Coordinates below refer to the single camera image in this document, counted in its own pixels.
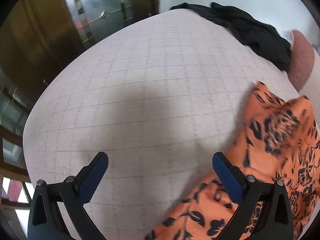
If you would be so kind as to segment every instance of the black fabric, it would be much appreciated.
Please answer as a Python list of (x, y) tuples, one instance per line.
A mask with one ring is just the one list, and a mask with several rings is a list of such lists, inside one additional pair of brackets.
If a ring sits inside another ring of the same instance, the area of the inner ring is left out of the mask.
[(191, 9), (217, 25), (227, 27), (234, 37), (259, 56), (271, 61), (280, 70), (289, 71), (290, 43), (281, 38), (276, 29), (261, 23), (243, 10), (213, 2), (211, 7), (182, 3), (173, 9)]

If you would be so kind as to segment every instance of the orange patterned cloth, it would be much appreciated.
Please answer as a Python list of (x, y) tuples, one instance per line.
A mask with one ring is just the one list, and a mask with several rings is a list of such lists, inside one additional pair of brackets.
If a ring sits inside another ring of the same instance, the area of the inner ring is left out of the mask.
[[(294, 239), (301, 235), (319, 199), (319, 144), (310, 101), (300, 97), (285, 103), (260, 82), (249, 96), (237, 141), (226, 154), (245, 175), (267, 183), (284, 181), (291, 202)], [(237, 207), (212, 172), (145, 240), (212, 240)], [(261, 208), (262, 203), (258, 203), (241, 239), (253, 232)]]

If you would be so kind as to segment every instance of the pillow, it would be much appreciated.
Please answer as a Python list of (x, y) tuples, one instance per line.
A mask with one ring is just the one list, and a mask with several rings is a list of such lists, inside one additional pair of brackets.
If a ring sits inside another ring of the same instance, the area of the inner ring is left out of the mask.
[(293, 30), (292, 36), (293, 48), (288, 78), (299, 92), (312, 72), (316, 52), (300, 31)]

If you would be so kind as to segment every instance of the clamp jaw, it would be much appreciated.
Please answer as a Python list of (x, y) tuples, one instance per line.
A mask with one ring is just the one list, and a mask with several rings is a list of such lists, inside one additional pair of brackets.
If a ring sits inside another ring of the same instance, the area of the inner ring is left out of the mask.
[(58, 202), (63, 202), (82, 240), (106, 240), (92, 222), (83, 205), (88, 203), (108, 168), (108, 155), (99, 152), (77, 176), (63, 182), (47, 184), (40, 179), (31, 203), (29, 240), (74, 240), (63, 221)]
[(263, 208), (248, 240), (292, 240), (293, 219), (288, 193), (282, 180), (274, 184), (244, 176), (222, 152), (212, 157), (212, 167), (232, 202), (239, 204), (229, 223), (216, 240), (238, 240), (243, 234), (259, 201)]

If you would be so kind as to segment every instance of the metal pivot screw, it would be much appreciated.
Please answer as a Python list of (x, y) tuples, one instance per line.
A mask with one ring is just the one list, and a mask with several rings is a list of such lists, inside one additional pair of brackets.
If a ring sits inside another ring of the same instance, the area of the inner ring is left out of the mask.
[(247, 177), (247, 180), (248, 180), (249, 182), (255, 182), (255, 181), (256, 181), (256, 178), (255, 178), (254, 176), (252, 176), (252, 175), (249, 175), (249, 176)]
[(70, 182), (73, 182), (75, 180), (75, 176), (68, 176), (66, 178), (66, 182), (70, 183)]
[(44, 183), (44, 180), (43, 179), (39, 179), (37, 181), (37, 186), (42, 186), (43, 183)]
[(283, 186), (283, 185), (284, 185), (283, 181), (280, 180), (280, 179), (277, 180), (277, 184), (278, 184), (279, 186)]

